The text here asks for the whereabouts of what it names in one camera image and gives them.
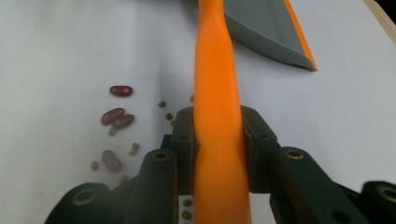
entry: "green lentil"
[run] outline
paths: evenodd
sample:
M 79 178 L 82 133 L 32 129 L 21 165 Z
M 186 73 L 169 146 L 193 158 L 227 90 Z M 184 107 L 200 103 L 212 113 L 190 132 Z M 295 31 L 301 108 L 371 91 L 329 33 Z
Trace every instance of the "green lentil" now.
M 128 182 L 128 180 L 129 180 L 128 175 L 122 175 L 120 178 L 120 184 L 124 184 L 124 183 Z
M 137 143 L 132 143 L 132 148 L 129 150 L 129 155 L 133 156 L 136 154 L 137 150 L 140 148 L 139 144 Z
M 173 118 L 173 116 L 172 116 L 172 114 L 171 114 L 171 113 L 167 113 L 167 114 L 165 115 L 165 118 L 166 118 L 166 119 L 172 119 L 172 118 Z
M 164 106 L 166 106 L 166 102 L 165 102 L 165 101 L 160 101 L 160 102 L 158 103 L 158 106 L 159 106 L 159 107 L 164 107 Z
M 97 161 L 91 162 L 91 169 L 92 170 L 98 170 L 99 169 L 99 162 L 97 162 Z
M 137 143 L 132 143 L 132 148 L 139 149 L 140 146 L 139 146 L 139 144 L 137 144 Z
M 188 212 L 188 211 L 183 211 L 181 213 L 181 217 L 183 217 L 186 220 L 190 220 L 190 219 L 192 219 L 192 213 Z
M 191 199 L 186 199 L 186 200 L 184 200 L 184 201 L 183 201 L 183 205 L 186 206 L 186 207 L 192 205 L 192 200 L 191 200 Z
M 114 134 L 116 134 L 116 132 L 117 132 L 117 129 L 112 127 L 112 128 L 110 128 L 110 130 L 108 131 L 108 135 L 114 136 Z

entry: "orange strip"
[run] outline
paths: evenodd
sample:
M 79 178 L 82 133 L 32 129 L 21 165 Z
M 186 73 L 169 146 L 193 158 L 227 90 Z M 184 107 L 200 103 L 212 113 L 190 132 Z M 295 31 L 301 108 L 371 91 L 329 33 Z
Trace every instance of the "orange strip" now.
M 315 62 L 314 56 L 312 55 L 311 49 L 308 46 L 308 43 L 306 42 L 303 29 L 301 29 L 300 23 L 298 22 L 298 19 L 296 15 L 294 14 L 293 7 L 291 6 L 291 3 L 289 0 L 284 0 L 286 8 L 288 9 L 288 12 L 290 14 L 291 20 L 293 22 L 294 28 L 296 29 L 297 36 L 300 39 L 300 43 L 303 46 L 303 51 L 305 56 L 311 61 L 311 63 L 315 67 L 315 71 L 318 71 L 317 63 Z
M 233 46 L 222 0 L 200 0 L 195 51 L 195 224 L 249 224 L 248 172 Z

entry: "red kidney bean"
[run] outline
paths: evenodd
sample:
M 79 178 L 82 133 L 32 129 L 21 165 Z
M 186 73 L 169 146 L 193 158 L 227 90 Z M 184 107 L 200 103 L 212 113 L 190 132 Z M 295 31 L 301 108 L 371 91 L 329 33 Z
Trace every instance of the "red kidney bean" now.
M 110 92 L 116 96 L 126 97 L 130 96 L 134 92 L 134 89 L 130 86 L 112 86 L 110 87 Z
M 134 121 L 134 115 L 126 114 L 120 117 L 116 117 L 111 125 L 116 129 L 126 128 Z
M 117 172 L 122 169 L 122 163 L 117 159 L 116 154 L 111 150 L 105 150 L 102 152 L 102 159 L 105 165 L 111 171 Z
M 123 108 L 115 108 L 112 110 L 107 111 L 103 116 L 102 116 L 102 123 L 107 125 L 111 123 L 115 118 L 120 117 L 125 114 L 125 110 Z

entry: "screw hole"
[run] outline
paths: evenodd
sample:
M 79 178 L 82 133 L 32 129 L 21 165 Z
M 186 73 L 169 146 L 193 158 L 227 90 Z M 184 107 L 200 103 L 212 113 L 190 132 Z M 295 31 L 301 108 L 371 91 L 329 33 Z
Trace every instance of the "screw hole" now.
M 339 223 L 349 223 L 350 219 L 347 214 L 339 210 L 332 210 L 332 218 Z
M 82 189 L 74 197 L 72 203 L 74 205 L 84 205 L 92 202 L 98 193 L 95 189 Z
M 165 152 L 158 152 L 155 153 L 152 157 L 155 161 L 166 161 L 168 159 L 168 154 Z
M 291 150 L 287 150 L 285 152 L 285 154 L 286 154 L 286 156 L 288 156 L 289 158 L 292 158 L 294 160 L 300 160 L 300 159 L 302 159 L 304 157 L 303 153 L 301 153 L 299 151 L 296 151 L 296 150 L 292 150 L 292 149 Z
M 383 198 L 390 202 L 396 203 L 396 189 L 386 186 L 378 186 L 377 191 Z

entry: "black plastic part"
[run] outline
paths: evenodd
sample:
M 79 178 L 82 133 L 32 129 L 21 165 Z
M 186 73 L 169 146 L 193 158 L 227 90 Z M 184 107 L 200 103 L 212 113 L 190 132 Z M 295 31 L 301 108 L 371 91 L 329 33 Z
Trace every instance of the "black plastic part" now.
M 384 181 L 365 183 L 360 205 L 372 223 L 396 223 L 396 185 Z
M 252 193 L 269 193 L 269 185 L 264 178 L 273 150 L 280 148 L 276 135 L 260 116 L 249 107 L 241 106 L 247 153 L 249 190 Z
M 192 107 L 187 107 L 177 112 L 176 124 L 170 139 L 170 148 L 177 154 L 178 195 L 192 195 L 198 147 L 192 126 Z
M 109 189 L 106 185 L 87 183 L 69 190 L 52 209 L 46 224 L 99 224 L 109 220 L 105 209 Z
M 289 200 L 296 223 L 369 223 L 308 153 L 295 147 L 274 152 L 268 176 L 271 194 L 274 200 Z
M 172 150 L 146 154 L 129 198 L 122 224 L 177 223 L 177 157 Z

